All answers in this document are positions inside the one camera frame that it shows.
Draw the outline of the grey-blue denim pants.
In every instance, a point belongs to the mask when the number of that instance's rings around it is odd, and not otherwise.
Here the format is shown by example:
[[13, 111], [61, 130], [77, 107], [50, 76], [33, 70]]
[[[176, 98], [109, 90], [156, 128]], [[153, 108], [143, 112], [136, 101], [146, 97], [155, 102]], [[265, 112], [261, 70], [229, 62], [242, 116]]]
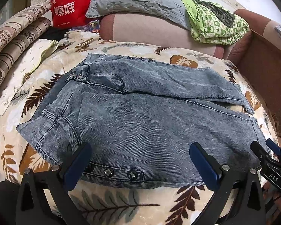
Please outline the grey-blue denim pants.
[[213, 69], [107, 54], [63, 75], [17, 131], [52, 165], [89, 144], [83, 179], [117, 188], [202, 184], [194, 142], [239, 171], [259, 166], [250, 144], [265, 145], [240, 87]]

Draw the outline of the leaf-print beige blanket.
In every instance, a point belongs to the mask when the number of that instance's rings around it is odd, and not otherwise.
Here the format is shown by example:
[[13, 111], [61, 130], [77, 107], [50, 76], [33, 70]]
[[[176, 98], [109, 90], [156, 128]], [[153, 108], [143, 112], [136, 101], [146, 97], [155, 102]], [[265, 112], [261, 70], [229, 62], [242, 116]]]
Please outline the leaf-print beige blanket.
[[[281, 144], [263, 99], [229, 60], [188, 49], [106, 41], [97, 34], [84, 31], [67, 32], [59, 45], [59, 50], [41, 62], [29, 75], [6, 112], [0, 115], [0, 176], [8, 184], [18, 185], [26, 168], [36, 172], [50, 168], [18, 134], [16, 126], [28, 121], [57, 80], [91, 52], [146, 57], [188, 67], [210, 67], [240, 86], [254, 109], [254, 116], [264, 136]], [[79, 181], [69, 193], [91, 224], [191, 224], [212, 194], [205, 186], [129, 190], [86, 181]]]

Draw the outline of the green patterned folded cloth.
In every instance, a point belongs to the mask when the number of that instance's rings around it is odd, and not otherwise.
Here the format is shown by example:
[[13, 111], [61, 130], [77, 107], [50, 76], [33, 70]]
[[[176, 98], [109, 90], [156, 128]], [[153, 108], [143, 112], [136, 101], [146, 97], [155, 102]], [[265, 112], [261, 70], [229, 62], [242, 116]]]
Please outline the green patterned folded cloth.
[[181, 0], [194, 41], [203, 44], [232, 45], [248, 31], [243, 18], [210, 1]]

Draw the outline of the cream small-print pillow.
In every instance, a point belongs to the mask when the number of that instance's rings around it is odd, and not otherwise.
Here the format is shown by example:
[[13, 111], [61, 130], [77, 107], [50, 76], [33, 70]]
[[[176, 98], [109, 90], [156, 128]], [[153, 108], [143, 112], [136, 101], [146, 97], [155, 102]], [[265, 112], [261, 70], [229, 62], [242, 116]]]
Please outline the cream small-print pillow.
[[16, 60], [0, 86], [0, 115], [3, 115], [26, 79], [57, 48], [56, 40], [37, 39]]

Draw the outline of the brown striped floral roll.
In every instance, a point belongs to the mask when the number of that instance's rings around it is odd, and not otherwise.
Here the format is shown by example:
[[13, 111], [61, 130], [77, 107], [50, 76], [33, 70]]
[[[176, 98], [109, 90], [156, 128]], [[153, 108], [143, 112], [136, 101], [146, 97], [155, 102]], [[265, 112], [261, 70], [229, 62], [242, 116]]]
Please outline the brown striped floral roll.
[[39, 19], [52, 7], [52, 2], [29, 6], [13, 15], [0, 26], [0, 52], [32, 22]]

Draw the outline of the colourful snack packet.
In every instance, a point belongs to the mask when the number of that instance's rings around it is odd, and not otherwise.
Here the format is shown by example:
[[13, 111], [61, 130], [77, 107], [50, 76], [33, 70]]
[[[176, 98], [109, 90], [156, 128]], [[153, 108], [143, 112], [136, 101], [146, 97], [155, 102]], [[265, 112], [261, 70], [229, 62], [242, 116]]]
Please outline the colourful snack packet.
[[80, 27], [80, 30], [82, 30], [82, 31], [92, 32], [92, 33], [96, 33], [96, 34], [99, 34], [99, 29], [100, 29], [99, 20], [90, 21], [90, 22], [88, 22], [88, 24], [82, 25]]

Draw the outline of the grey quilted pillow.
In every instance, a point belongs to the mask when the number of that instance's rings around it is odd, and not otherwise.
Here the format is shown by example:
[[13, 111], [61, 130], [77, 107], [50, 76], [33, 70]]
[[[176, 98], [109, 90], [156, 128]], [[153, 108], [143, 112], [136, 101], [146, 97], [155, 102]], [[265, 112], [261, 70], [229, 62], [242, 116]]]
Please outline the grey quilted pillow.
[[86, 17], [98, 18], [117, 12], [152, 15], [167, 19], [184, 29], [191, 29], [181, 0], [91, 0]]

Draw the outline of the pink brown quilted bedding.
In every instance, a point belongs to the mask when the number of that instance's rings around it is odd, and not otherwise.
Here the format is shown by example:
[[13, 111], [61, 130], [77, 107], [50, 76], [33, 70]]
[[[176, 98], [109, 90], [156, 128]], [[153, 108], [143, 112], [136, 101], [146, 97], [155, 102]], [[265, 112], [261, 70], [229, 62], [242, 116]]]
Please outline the pink brown quilted bedding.
[[179, 47], [230, 60], [242, 71], [264, 69], [281, 73], [281, 37], [277, 22], [246, 9], [234, 12], [249, 24], [249, 32], [230, 46], [195, 42], [188, 30], [154, 16], [137, 13], [114, 13], [100, 22], [104, 40], [140, 42], [163, 47]]

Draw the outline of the red shopping bag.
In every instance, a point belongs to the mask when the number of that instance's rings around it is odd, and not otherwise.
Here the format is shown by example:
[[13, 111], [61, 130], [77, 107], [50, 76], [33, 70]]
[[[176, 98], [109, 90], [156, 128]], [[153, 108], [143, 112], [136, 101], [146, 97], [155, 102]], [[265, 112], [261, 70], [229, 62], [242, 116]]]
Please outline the red shopping bag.
[[70, 29], [85, 26], [90, 19], [86, 13], [91, 0], [47, 0], [51, 3], [53, 27]]

